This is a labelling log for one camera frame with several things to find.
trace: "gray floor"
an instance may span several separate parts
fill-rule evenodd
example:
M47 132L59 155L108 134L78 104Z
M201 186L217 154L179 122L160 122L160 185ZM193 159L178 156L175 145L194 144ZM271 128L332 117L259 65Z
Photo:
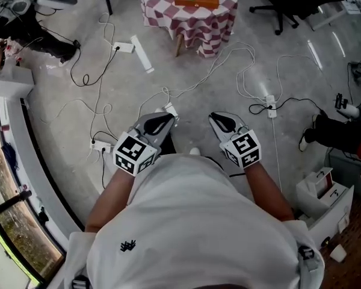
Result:
M103 26L98 18L106 12L104 0L78 0L70 10L59 11L51 17L41 17L48 28L68 37L78 39L82 44L82 58L73 74L77 81L88 73L90 80L97 78L108 58L108 45L103 41ZM147 74L136 54L118 54L105 74L97 111L101 112L107 103L112 112L106 116L115 135L127 130L136 118L138 106L149 96L160 91L164 85L185 89L202 79L213 59L196 55L196 48L183 49L174 58L175 41L165 30L143 26L140 2L135 0L111 0L114 15L110 22L116 26L114 41L128 42L137 35L155 71ZM281 100L294 96L311 98L330 117L341 119L333 108L337 93L348 96L347 63L361 60L361 16L345 16L331 26L312 31L306 22L294 30L285 22L285 31L275 36L277 19L273 12L251 14L249 6L268 4L266 0L239 0L239 9L230 42L242 41L256 50L256 65L246 74L248 90L259 96L280 93L276 74L277 58L281 55L302 54L311 56L310 41L323 65L328 84L316 66L304 58L286 58L280 62L280 77L283 86ZM345 51L345 57L335 39L338 36ZM79 102L68 104L60 116L50 125L44 125L39 118L53 119L68 101L82 99L92 108L95 106L98 84L78 88L72 84L69 69L57 66L57 61L48 55L28 53L25 59L33 72L36 87L28 101L31 105L32 125L42 153L57 185L84 222L102 189L102 160L91 164L97 158L89 153L89 130L92 114ZM203 85L185 93L172 103L180 115L180 123L173 132L173 140L179 152L188 152L193 146L201 148L205 155L219 161L228 173L238 168L226 160L218 148L218 140L208 124L211 111L228 111L240 115L256 132L263 149L262 163L278 181L276 150L273 127L265 113L258 116L248 112L248 106L255 101L240 96L235 87L235 75L251 62L249 54L235 52L227 63L219 68ZM361 101L361 87L351 81L355 103ZM143 107L143 113L153 112L166 102L158 95ZM310 119L318 110L309 102L289 102L278 111L274 120L279 151L282 190L294 204L295 185L310 171L322 166L326 149L313 144L305 153L298 150L302 130L310 125ZM93 125L95 131L106 131L103 118L97 116ZM114 143L106 135L102 140ZM111 157L107 158L106 182L114 168ZM241 193L249 195L242 177L233 178Z

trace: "red and white tablecloth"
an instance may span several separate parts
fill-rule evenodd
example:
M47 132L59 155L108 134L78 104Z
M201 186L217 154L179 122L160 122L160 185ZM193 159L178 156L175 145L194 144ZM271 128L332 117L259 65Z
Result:
M166 27L174 39L183 34L186 47L202 40L198 54L213 57L221 42L228 42L233 28L238 0L219 0L215 10L174 5L174 0L141 0L145 26Z

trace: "white power strip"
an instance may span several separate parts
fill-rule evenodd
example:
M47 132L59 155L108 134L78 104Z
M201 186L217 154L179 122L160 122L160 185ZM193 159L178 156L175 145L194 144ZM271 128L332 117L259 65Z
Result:
M135 47L134 44L115 42L113 46L113 51L116 49L117 46L119 46L120 52L128 52L129 54L132 54L132 51Z
M104 141L99 141L99 140L90 140L90 148L94 149L94 150L98 150L99 152L102 151L102 149L104 149L105 153L111 153L111 144L104 142Z
M277 117L276 101L274 99L274 95L268 95L266 97L266 104L267 107L271 106L273 108L273 109L267 109L267 116L270 119Z

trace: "wooden table leg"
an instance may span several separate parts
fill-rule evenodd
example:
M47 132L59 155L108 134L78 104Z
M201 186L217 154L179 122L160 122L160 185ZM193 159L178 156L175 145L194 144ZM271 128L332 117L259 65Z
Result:
M183 36L182 33L178 35L178 41L176 42L175 57L179 56L179 52L181 51L181 46L183 44L184 39L185 39L185 37Z

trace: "black and white marker cube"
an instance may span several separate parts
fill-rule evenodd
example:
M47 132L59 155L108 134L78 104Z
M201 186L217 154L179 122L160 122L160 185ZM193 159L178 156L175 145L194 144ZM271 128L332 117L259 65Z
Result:
M220 148L227 158L240 168L246 168L262 158L261 145L253 130L221 143Z
M136 176L154 163L157 151L136 137L123 132L113 151L114 164Z

